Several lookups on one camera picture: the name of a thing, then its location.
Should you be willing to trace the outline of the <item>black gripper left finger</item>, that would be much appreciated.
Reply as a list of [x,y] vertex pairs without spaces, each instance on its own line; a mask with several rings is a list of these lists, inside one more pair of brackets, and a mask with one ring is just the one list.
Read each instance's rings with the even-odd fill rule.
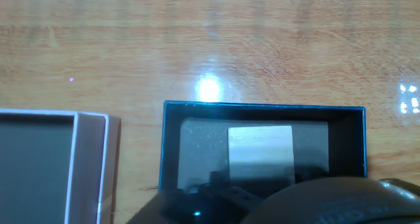
[[262,201],[259,196],[230,186],[224,173],[213,171],[208,183],[159,192],[127,224],[240,223]]

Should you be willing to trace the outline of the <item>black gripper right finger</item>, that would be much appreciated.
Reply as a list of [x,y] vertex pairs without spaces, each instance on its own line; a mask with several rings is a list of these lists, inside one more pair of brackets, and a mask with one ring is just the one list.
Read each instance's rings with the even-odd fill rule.
[[329,177],[329,172],[318,166],[298,166],[295,168],[295,183]]

